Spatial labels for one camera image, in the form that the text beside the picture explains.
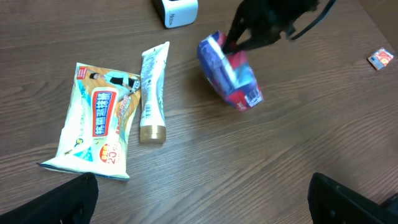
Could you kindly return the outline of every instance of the wet wipes package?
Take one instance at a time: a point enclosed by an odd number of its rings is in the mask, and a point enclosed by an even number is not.
[[[126,153],[140,76],[77,63],[65,127],[49,170],[129,180]]]
[[[224,55],[221,48],[225,40],[220,31],[210,35],[200,42],[198,58],[207,79],[225,102],[245,111],[263,101],[262,93],[246,54]]]

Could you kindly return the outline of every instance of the red and blue packet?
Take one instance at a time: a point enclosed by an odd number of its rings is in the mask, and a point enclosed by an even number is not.
[[[222,46],[226,36],[220,31],[198,46],[198,59],[217,93],[231,106],[246,111],[264,99],[244,51],[226,56]]]

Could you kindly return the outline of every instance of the gold tube cap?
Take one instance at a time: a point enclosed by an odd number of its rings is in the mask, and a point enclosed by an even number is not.
[[[139,131],[141,143],[161,144],[166,141],[166,127],[159,125],[142,126]]]

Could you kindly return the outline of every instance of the white device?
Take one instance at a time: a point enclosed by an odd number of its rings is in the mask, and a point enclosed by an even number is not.
[[[198,0],[152,0],[166,28],[193,23],[198,15]]]

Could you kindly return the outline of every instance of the black object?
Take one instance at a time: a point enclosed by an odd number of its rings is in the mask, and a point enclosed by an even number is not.
[[[244,0],[236,11],[223,52],[233,54],[273,44],[280,39],[282,31],[286,32],[287,39],[298,39],[321,21],[335,2],[336,0],[329,0],[322,13],[310,25],[290,37],[295,32],[293,23],[305,12],[317,10],[319,0]],[[246,29],[250,30],[250,39],[235,45]]]
[[[0,223],[86,224],[98,198],[94,174],[85,173],[0,216]]]
[[[319,173],[312,176],[308,204],[314,224],[398,223],[398,194],[378,205]]]

